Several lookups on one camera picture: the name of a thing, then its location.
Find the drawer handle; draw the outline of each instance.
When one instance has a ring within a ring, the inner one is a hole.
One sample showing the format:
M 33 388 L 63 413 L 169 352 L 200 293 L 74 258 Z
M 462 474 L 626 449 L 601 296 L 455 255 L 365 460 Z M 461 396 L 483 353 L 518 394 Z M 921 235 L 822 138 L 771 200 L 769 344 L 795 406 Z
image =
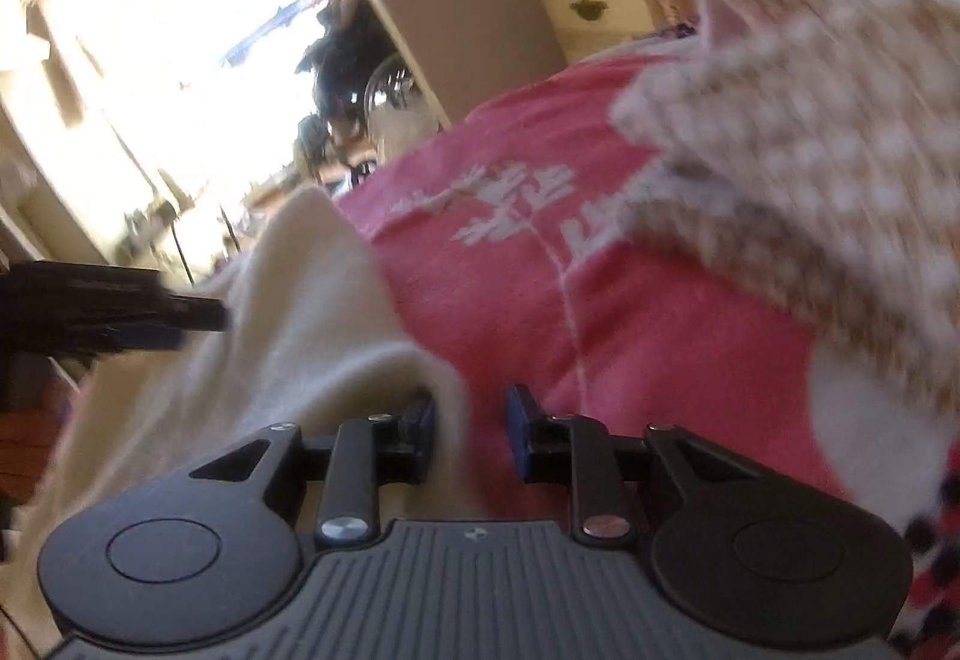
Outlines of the drawer handle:
M 606 2 L 578 0 L 570 4 L 570 10 L 573 10 L 584 21 L 597 21 L 609 6 Z

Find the silver bolt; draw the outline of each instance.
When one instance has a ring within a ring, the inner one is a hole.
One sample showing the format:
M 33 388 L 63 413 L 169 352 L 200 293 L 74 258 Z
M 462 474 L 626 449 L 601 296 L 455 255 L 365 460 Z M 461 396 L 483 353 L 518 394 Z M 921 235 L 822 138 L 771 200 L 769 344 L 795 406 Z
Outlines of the silver bolt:
M 320 525 L 320 533 L 330 541 L 356 541 L 369 529 L 370 526 L 360 517 L 334 517 Z
M 584 533 L 593 538 L 623 538 L 630 530 L 630 523 L 616 514 L 597 514 L 584 520 Z

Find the ribbed surface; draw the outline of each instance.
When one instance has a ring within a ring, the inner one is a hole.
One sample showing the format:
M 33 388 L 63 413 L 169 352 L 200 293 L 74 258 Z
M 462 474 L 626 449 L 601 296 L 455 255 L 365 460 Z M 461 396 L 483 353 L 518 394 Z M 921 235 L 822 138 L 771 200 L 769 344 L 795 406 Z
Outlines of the ribbed surface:
M 894 658 L 881 642 L 819 656 Z M 280 614 L 178 660 L 782 658 L 664 604 L 630 554 L 589 550 L 552 521 L 397 523 L 381 544 L 320 558 Z M 121 653 L 68 642 L 58 660 Z

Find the pink object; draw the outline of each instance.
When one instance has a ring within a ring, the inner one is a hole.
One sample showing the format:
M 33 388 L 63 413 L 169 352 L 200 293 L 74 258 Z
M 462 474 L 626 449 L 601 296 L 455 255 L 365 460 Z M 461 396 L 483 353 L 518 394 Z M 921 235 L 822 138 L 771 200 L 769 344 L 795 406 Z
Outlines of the pink object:
M 639 64 L 573 67 L 496 99 L 341 201 L 407 329 L 469 385 L 474 478 L 497 516 L 560 505 L 512 471 L 512 382 L 549 412 L 619 434 L 678 423 L 839 491 L 806 418 L 810 332 L 687 259 L 618 239 L 613 195 L 652 152 L 607 111 Z

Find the pink blanket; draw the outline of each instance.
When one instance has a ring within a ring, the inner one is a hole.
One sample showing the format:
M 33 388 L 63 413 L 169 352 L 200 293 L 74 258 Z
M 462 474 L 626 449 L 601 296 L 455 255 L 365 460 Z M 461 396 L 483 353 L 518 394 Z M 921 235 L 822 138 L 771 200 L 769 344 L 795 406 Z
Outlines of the pink blanket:
M 559 508 L 555 491 L 512 471 L 504 388 L 524 382 L 550 412 L 619 434 L 683 425 L 900 530 L 928 514 L 925 570 L 949 543 L 940 515 L 953 508 L 938 489 L 956 426 L 907 411 L 766 302 L 620 238 L 618 192 L 652 152 L 621 139 L 608 108 L 643 64 L 584 64 L 494 100 L 342 201 L 407 329 L 469 383 L 488 508 Z M 911 641 L 945 591 L 904 611 Z

